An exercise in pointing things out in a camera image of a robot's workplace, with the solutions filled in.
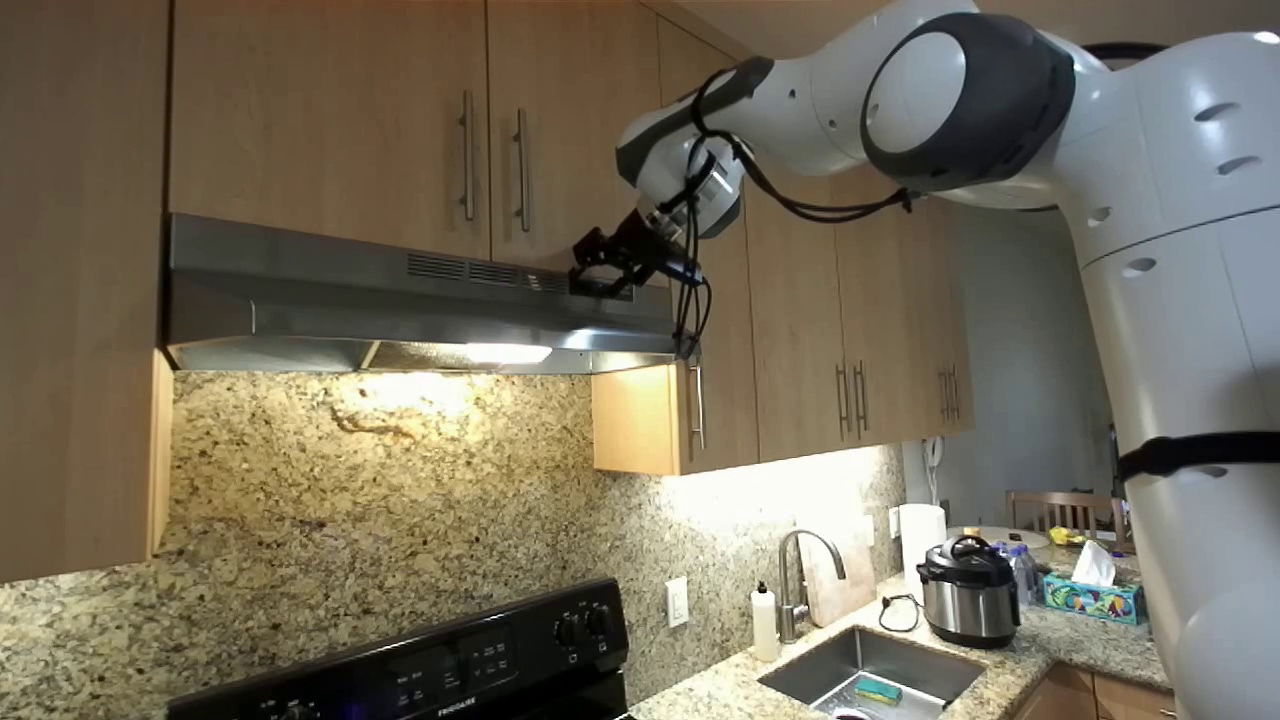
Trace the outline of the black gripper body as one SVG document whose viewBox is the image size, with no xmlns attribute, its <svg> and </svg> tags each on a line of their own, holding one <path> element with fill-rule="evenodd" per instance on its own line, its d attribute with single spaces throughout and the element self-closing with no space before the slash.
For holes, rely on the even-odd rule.
<svg viewBox="0 0 1280 720">
<path fill-rule="evenodd" d="M 629 212 L 611 235 L 592 227 L 572 245 L 569 283 L 580 297 L 629 297 L 652 275 L 698 283 L 698 259 L 677 241 L 649 227 L 639 212 Z"/>
</svg>

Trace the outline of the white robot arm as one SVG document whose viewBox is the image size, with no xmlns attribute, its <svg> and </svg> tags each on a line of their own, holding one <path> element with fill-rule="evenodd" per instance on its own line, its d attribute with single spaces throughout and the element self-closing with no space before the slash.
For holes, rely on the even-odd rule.
<svg viewBox="0 0 1280 720">
<path fill-rule="evenodd" d="M 572 283 L 698 289 L 774 167 L 1063 215 L 1116 425 L 1116 483 L 1179 720 L 1280 720 L 1280 40 L 1216 31 L 1114 63 L 976 0 L 889 0 L 753 55 L 617 149 L 638 204 Z"/>
</svg>

